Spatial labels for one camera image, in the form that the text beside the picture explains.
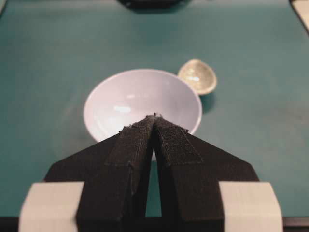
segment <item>teal tabletop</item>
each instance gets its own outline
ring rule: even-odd
[[[308,216],[309,36],[288,0],[135,11],[116,0],[8,0],[0,16],[0,216],[19,215],[53,162],[95,143],[83,106],[99,82],[135,68],[177,73],[192,58],[218,77],[201,97],[195,135],[250,162],[284,216]],[[156,163],[147,215],[161,215]]]

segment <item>green table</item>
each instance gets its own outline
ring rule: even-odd
[[[287,0],[192,0],[132,11],[115,0],[9,0],[0,18],[0,216],[17,216],[50,165],[95,143],[89,92],[120,71],[217,76],[196,136],[250,162],[284,216],[309,215],[309,37]],[[159,216],[152,165],[147,215]]]

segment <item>bowl rim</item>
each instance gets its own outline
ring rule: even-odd
[[[194,134],[197,129],[198,129],[198,126],[200,125],[201,123],[201,119],[202,119],[202,103],[201,103],[201,99],[200,97],[198,96],[198,94],[193,90],[193,88],[191,86],[189,86],[186,82],[184,82],[183,80],[181,80],[180,78],[177,77],[177,75],[171,73],[171,72],[167,72],[167,71],[164,71],[164,70],[159,70],[159,69],[132,69],[132,70],[127,70],[127,71],[123,71],[123,72],[120,72],[120,73],[117,73],[117,74],[114,74],[112,76],[109,76],[108,78],[104,79],[103,81],[101,81],[99,84],[97,84],[90,92],[90,94],[88,95],[85,103],[84,103],[84,109],[83,109],[83,120],[84,120],[84,124],[86,126],[86,129],[88,131],[88,133],[91,135],[91,137],[97,141],[97,142],[100,142],[101,140],[99,140],[98,138],[95,137],[95,135],[91,132],[91,129],[89,128],[89,125],[86,121],[86,106],[88,105],[88,102],[91,100],[92,96],[96,93],[96,91],[104,84],[106,84],[107,82],[119,77],[119,76],[122,76],[122,75],[125,75],[125,74],[128,74],[128,73],[135,73],[135,72],[156,72],[156,73],[161,73],[161,74],[165,74],[165,75],[168,75],[170,77],[173,77],[175,79],[177,79],[178,81],[182,82],[183,84],[185,84],[190,90],[191,92],[193,93],[196,101],[197,101],[197,106],[198,106],[198,114],[197,114],[197,120],[195,122],[195,125],[193,126],[193,128],[191,129],[191,131],[189,131],[190,134]]]

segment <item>black object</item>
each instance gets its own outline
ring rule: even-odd
[[[122,231],[126,217],[145,216],[154,121],[148,116],[52,165],[44,181],[84,181],[79,231]]]
[[[309,232],[309,217],[284,217],[282,219],[284,232]],[[160,217],[133,217],[124,226],[134,232],[167,231],[166,224]],[[0,217],[0,231],[18,232],[18,217]],[[97,227],[96,230],[88,230],[88,232],[94,231],[104,230],[100,227]]]
[[[219,181],[259,181],[253,167],[163,118],[154,129],[163,219],[178,231],[224,231]]]
[[[129,8],[168,8],[182,0],[119,0]]]
[[[162,218],[145,217],[153,149]],[[224,212],[218,181],[258,177],[249,163],[155,114],[56,162],[44,181],[84,181],[76,215],[79,231],[220,232]],[[308,218],[286,223],[290,232],[309,227]],[[16,231],[17,224],[16,218],[2,218],[0,231]]]

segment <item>white object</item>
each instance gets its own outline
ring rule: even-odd
[[[84,122],[99,142],[154,112],[193,134],[201,121],[202,105],[176,75],[136,69],[109,77],[94,88],[84,106]]]
[[[220,181],[225,232],[283,232],[276,195],[268,182]]]
[[[4,6],[5,6],[6,1],[7,0],[0,0],[0,15],[2,13],[2,10],[3,10]]]
[[[19,232],[77,232],[83,182],[34,183],[24,201]]]
[[[217,76],[212,68],[199,59],[186,62],[178,72],[178,77],[190,85],[199,95],[214,91]]]
[[[309,1],[308,0],[296,0],[292,1],[292,4],[299,14],[299,17],[304,22],[307,30],[309,30]]]

